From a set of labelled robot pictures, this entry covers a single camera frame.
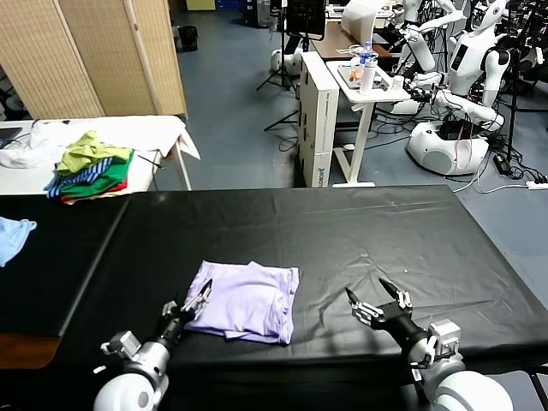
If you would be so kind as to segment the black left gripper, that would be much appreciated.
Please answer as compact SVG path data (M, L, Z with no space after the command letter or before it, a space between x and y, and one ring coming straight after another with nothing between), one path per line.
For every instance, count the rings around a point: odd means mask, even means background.
M187 323L197 319L205 310L211 295L213 280L209 279L200 292L181 309L174 301L168 301L162 308L162 317L155 328L155 341L166 348L174 348L181 338Z

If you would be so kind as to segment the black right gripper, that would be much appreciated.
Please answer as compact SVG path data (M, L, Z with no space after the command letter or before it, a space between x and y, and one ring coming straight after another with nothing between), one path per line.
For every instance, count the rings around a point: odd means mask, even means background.
M371 325L374 330L387 331L402 349L402 354L409 355L417 343L428 338L428 332L412 320L413 305L408 291L383 278L379 282L395 301L374 307L346 288L352 315L362 324Z

